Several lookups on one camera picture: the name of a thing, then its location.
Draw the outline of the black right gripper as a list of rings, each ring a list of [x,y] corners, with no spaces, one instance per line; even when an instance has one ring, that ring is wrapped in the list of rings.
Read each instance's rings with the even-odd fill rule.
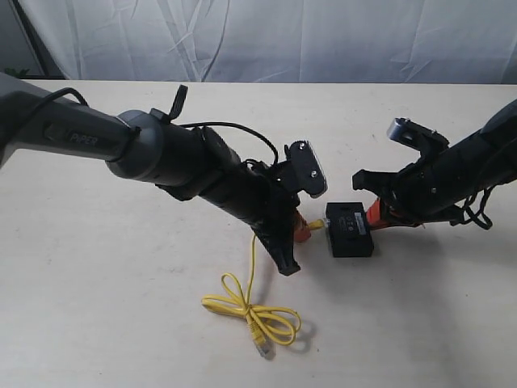
[[[505,160],[480,137],[467,137],[433,159],[419,159],[399,172],[361,170],[352,176],[355,190],[377,199],[366,218],[371,230],[418,227],[464,219],[456,204],[505,179]]]

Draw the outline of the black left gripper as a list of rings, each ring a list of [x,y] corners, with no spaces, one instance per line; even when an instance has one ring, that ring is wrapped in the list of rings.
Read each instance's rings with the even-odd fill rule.
[[[197,180],[197,195],[245,222],[281,275],[299,272],[293,244],[309,240],[311,230],[296,210],[298,195],[277,180],[279,168],[255,159],[243,160],[211,124],[199,124],[197,132],[207,163]]]

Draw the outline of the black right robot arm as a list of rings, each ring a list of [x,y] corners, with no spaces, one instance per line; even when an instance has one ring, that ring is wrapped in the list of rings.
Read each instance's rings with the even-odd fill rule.
[[[516,180],[515,102],[455,145],[407,118],[395,119],[388,136],[420,157],[398,172],[360,170],[353,175],[355,190],[376,195],[366,212],[371,229],[432,222],[492,227],[485,214],[492,191]]]

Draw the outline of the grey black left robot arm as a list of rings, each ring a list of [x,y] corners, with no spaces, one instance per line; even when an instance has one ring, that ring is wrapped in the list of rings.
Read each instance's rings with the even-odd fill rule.
[[[109,116],[73,88],[49,92],[3,75],[1,159],[18,149],[95,158],[114,175],[152,183],[177,200],[201,197],[249,225],[281,274],[297,272],[298,195],[325,188],[311,146],[296,141],[271,165],[241,160],[212,124],[174,123],[186,93],[181,86],[170,113]]]

